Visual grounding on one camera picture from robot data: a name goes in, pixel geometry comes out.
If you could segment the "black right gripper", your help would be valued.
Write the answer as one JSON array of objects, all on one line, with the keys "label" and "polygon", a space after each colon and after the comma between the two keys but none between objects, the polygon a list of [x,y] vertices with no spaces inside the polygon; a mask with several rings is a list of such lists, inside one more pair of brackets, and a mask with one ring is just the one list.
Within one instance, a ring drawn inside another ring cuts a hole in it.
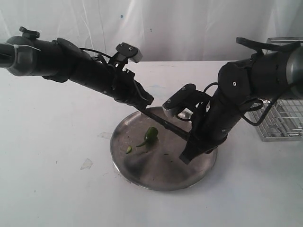
[{"label": "black right gripper", "polygon": [[179,155],[179,159],[187,165],[197,156],[211,153],[227,139],[227,134],[222,130],[219,130],[218,134],[216,132],[213,134],[214,126],[209,126],[206,110],[207,104],[199,104],[198,110],[191,117],[189,139]]}]

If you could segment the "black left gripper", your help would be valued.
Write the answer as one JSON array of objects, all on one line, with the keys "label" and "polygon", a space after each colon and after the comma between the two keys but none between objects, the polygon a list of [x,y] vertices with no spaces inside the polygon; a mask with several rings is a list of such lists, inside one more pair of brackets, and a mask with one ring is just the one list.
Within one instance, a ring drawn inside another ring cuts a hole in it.
[{"label": "black left gripper", "polygon": [[135,74],[128,69],[115,74],[112,84],[113,98],[117,102],[145,109],[152,104],[153,96],[144,90],[134,76]]}]

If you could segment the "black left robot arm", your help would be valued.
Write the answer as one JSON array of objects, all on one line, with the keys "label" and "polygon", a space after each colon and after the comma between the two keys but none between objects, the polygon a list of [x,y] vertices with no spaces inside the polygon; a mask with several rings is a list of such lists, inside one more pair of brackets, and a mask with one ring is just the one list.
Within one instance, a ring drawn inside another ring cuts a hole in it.
[{"label": "black left robot arm", "polygon": [[41,76],[64,83],[68,80],[113,98],[115,101],[145,109],[154,98],[134,79],[134,73],[124,66],[142,59],[140,50],[120,43],[116,53],[106,54],[79,48],[70,41],[57,38],[40,40],[38,31],[20,27],[21,36],[13,36],[0,45],[0,66],[15,76]]}]

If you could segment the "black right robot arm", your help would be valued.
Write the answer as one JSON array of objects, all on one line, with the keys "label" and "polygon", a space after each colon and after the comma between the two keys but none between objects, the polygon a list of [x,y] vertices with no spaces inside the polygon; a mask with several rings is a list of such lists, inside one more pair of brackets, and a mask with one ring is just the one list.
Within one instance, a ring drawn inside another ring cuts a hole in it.
[{"label": "black right robot arm", "polygon": [[192,128],[179,158],[185,164],[221,145],[230,130],[253,105],[267,99],[303,97],[303,48],[300,42],[274,45],[238,37],[238,44],[254,50],[241,61],[231,61],[218,73],[217,89],[212,96],[195,91],[184,104],[192,111]]}]

